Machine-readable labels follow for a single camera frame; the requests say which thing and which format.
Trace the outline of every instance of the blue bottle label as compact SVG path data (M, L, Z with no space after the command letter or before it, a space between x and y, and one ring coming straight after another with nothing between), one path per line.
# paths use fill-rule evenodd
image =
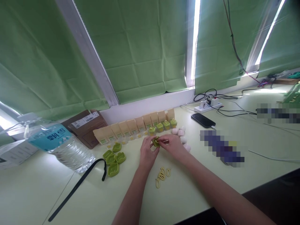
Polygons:
M72 134L61 124L55 124L32 135L28 142L46 152L53 150L71 138Z

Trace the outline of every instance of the plastic water bottle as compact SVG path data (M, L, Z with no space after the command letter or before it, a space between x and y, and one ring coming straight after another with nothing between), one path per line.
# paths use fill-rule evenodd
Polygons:
M85 172L95 161L95 156L62 124L42 119L34 113L18 117L25 122L24 138L76 173Z

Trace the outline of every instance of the white wall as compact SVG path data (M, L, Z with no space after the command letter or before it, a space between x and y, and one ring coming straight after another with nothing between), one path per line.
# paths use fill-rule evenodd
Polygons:
M253 80L251 77L241 77L241 80L237 82L236 86L229 87L226 89L218 90L219 94L226 94L232 91L236 91L239 89L245 89L250 86L256 85L257 82ZM102 116L106 120L106 122L110 125L113 123L118 123L124 120L134 119L136 117L140 117L147 113L167 110L170 108L175 108L180 105L185 105L194 97L194 89L166 93L163 95L159 95L152 98L147 98L144 100L113 106L109 109L101 111Z

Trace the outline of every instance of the black strap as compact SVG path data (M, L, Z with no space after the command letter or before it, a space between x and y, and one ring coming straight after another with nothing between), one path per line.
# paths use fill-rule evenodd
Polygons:
M69 193L69 195L65 198L65 200L60 204L60 206L55 210L55 212L50 216L48 219L49 222L51 222L54 217L59 213L59 211L63 208L63 206L67 203L67 201L70 199L70 197L74 194L74 192L77 190L77 188L81 185L81 183L84 181L84 179L88 176L90 171L93 169L93 167L99 162L99 161L104 161L104 174L102 177L102 181L104 181L105 176L106 176L106 161L104 159L98 159L96 160L89 168L88 170L84 173L84 175L80 178L80 180L77 182L73 190Z

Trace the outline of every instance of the forearm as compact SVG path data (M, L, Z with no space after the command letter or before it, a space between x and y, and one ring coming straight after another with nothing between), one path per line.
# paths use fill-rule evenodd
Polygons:
M144 189L150 170L141 166L136 170L129 189L112 222L117 224L138 224L143 201Z
M183 159L182 163L196 179L208 201L229 224L274 224L270 218L192 155Z

